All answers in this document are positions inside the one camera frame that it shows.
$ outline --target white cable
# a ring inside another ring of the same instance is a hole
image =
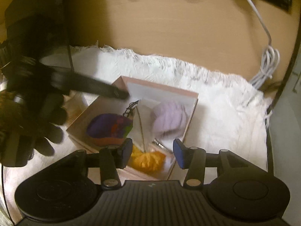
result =
[[[264,31],[268,36],[268,46],[263,50],[261,56],[261,66],[260,71],[250,80],[250,83],[254,88],[259,89],[265,82],[267,78],[272,79],[272,75],[280,62],[280,53],[277,49],[272,47],[272,38],[270,33],[265,26],[257,8],[253,4],[252,0],[247,0],[254,12],[256,13]]]

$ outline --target metal screw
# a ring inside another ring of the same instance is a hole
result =
[[[103,182],[103,184],[107,187],[114,187],[118,184],[118,181],[116,179],[107,179]]]
[[[198,179],[188,179],[186,184],[190,187],[199,186],[202,182]]]

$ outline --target white fluffy rug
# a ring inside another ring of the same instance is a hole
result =
[[[198,92],[199,101],[186,135],[186,146],[198,146],[211,153],[229,149],[266,169],[265,119],[271,99],[265,99],[262,92],[241,76],[211,72],[175,58],[141,56],[129,49],[111,47],[77,48],[72,58],[77,72],[110,83],[123,75]],[[94,99],[87,96],[88,103]],[[67,136],[63,144],[53,146],[54,157],[36,153],[26,167],[5,169],[5,194],[14,221],[21,219],[14,202],[16,187],[76,149]],[[206,176],[210,182],[216,171],[206,169]],[[183,181],[184,177],[185,171],[176,165],[171,179]]]

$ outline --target cardboard box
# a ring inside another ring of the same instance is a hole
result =
[[[153,103],[169,101],[182,103],[185,106],[185,111],[188,116],[184,134],[180,137],[180,140],[184,140],[198,102],[198,93],[125,76],[119,77],[114,82],[114,85],[121,89],[127,89],[130,93],[130,98],[126,101],[122,101],[99,96],[67,129],[71,140],[73,140],[79,149],[85,148],[89,153],[96,153],[103,148],[91,143],[86,134],[88,124],[94,117],[104,113],[122,115],[130,103],[141,99],[149,100]],[[173,139],[163,140],[162,142],[164,143],[164,146],[172,150]],[[163,150],[157,146],[153,146],[153,149],[158,149],[160,152]],[[125,169],[119,170],[118,173],[123,177],[134,180],[166,180],[168,179],[176,160],[172,152],[163,153],[166,155],[165,164],[159,172],[146,174],[135,170],[128,165]]]

